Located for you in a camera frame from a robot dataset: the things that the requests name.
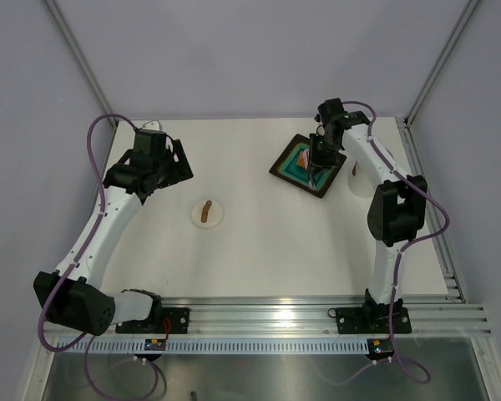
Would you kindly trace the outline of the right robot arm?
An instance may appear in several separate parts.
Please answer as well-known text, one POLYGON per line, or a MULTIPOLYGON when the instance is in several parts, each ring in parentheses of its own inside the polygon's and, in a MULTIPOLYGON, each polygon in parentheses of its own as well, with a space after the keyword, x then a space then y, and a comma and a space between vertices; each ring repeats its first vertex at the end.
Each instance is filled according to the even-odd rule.
POLYGON ((336 98, 317 107, 315 120, 323 133, 310 135, 310 150, 304 157, 310 188, 317 188, 317 176, 336 167, 337 156, 346 151, 374 189, 367 227, 376 241, 375 264, 358 315, 370 330, 390 328, 402 310, 403 248, 424 226, 427 182, 420 175, 408 175, 385 154, 386 149, 372 134, 375 117, 348 112, 336 98))

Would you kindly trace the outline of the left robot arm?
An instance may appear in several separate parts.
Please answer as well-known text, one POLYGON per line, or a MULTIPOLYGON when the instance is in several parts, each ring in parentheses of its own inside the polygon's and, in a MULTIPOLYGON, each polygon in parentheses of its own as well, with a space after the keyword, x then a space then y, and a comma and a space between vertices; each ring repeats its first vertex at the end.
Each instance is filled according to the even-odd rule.
POLYGON ((136 129, 132 148, 107 170, 97 207, 68 256, 54 272, 40 272, 34 280, 41 321, 94 336, 110 326, 118 333, 175 328, 159 295, 137 289, 105 294, 101 286, 121 236, 147 198, 192 176, 180 140, 163 131, 136 129))

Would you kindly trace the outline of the white round lid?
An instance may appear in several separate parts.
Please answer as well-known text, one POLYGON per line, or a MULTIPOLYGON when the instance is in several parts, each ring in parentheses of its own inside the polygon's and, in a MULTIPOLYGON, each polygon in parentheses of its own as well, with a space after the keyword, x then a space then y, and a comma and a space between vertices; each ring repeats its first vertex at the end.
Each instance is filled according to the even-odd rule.
POLYGON ((193 225, 202 230, 216 228, 224 220, 224 209, 217 200, 198 201, 191 209, 190 219, 193 225))

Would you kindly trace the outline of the white cylindrical container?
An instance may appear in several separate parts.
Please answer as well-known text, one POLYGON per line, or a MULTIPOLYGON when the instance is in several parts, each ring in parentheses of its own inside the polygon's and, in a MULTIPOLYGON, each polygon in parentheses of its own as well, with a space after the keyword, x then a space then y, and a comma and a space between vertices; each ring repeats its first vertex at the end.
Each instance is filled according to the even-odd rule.
POLYGON ((348 176, 348 187, 360 198, 373 198, 380 184, 396 179, 393 174, 395 165, 389 160, 383 160, 370 143, 356 142, 353 152, 348 151, 347 155, 353 162, 348 176))

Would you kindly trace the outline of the clear plastic tongs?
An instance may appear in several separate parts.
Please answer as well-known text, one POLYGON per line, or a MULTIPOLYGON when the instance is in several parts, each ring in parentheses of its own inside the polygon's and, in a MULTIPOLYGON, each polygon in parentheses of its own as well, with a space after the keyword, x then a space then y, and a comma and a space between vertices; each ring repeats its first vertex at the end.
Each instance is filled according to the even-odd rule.
POLYGON ((311 166, 311 154, 309 149, 301 151, 297 157, 296 165, 304 170, 309 170, 311 166))

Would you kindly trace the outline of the brown handle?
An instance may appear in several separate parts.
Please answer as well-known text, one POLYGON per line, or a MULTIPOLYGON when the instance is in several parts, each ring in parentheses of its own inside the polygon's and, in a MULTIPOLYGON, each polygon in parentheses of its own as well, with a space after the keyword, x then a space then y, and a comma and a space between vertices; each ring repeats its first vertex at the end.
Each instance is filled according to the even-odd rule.
POLYGON ((211 200, 207 200, 200 213, 200 222, 205 224, 209 218, 210 208, 212 207, 213 202, 211 200))

